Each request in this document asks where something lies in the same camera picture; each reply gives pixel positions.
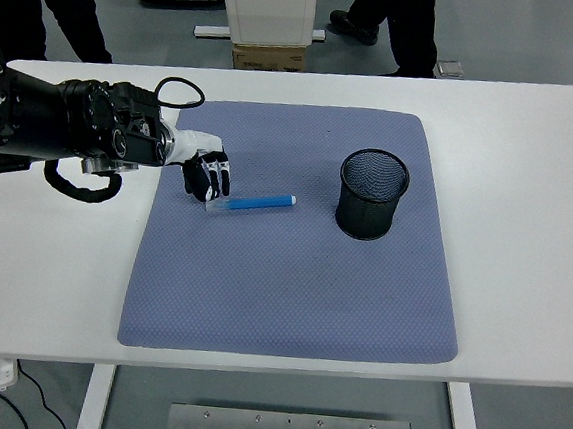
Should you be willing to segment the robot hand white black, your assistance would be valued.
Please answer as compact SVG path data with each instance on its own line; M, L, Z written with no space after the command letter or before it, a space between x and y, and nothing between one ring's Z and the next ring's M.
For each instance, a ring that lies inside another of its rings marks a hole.
M185 190L199 202L230 194L230 162L218 136L192 130L174 130L166 165L179 166Z

